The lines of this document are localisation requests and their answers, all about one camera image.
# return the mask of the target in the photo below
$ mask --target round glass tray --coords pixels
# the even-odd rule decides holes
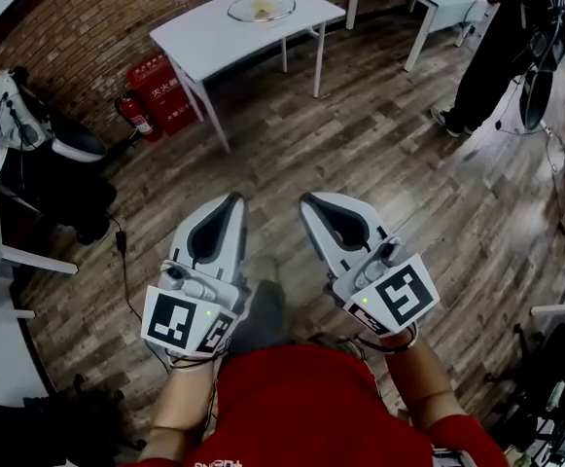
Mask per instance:
[[[268,22],[285,18],[295,7],[295,0],[237,0],[228,8],[228,15],[241,22]]]

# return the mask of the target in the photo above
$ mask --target sneaker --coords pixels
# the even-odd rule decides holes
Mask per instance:
[[[458,137],[459,135],[461,135],[464,130],[453,129],[451,126],[449,126],[446,122],[446,117],[444,116],[444,114],[446,114],[445,111],[440,111],[437,107],[431,108],[431,116],[433,116],[434,120],[436,120],[436,123],[442,126],[450,136]]]

